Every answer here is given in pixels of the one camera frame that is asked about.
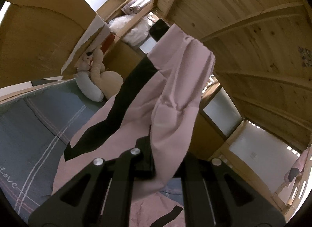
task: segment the frosted window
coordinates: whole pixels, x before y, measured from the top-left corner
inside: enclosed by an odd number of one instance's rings
[[[153,47],[156,45],[156,41],[149,37],[141,46],[140,49],[144,52],[144,53],[149,53]]]
[[[235,126],[242,120],[238,110],[223,88],[204,108],[204,112],[226,136],[229,136]]]

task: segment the silver screw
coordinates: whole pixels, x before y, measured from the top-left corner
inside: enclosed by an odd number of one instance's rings
[[[214,166],[220,166],[222,164],[222,161],[219,158],[214,158],[211,162]]]
[[[104,163],[104,160],[102,158],[96,158],[93,160],[94,165],[100,166],[101,164]]]
[[[138,155],[141,153],[141,150],[138,148],[133,148],[132,150],[130,150],[132,155]]]

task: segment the plastic bag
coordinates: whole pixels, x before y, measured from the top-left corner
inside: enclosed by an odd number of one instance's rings
[[[110,29],[117,33],[134,15],[124,15],[111,20],[108,24]],[[149,22],[147,17],[143,17],[141,21],[122,39],[124,42],[136,46],[149,35]]]

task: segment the red object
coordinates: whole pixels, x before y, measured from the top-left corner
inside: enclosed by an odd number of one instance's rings
[[[103,53],[106,53],[110,45],[114,42],[115,35],[111,32],[108,37],[102,42],[101,50]]]

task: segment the mattress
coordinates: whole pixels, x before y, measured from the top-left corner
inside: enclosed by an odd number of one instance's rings
[[[25,222],[50,197],[71,137],[103,105],[87,99],[74,80],[0,105],[0,188]]]

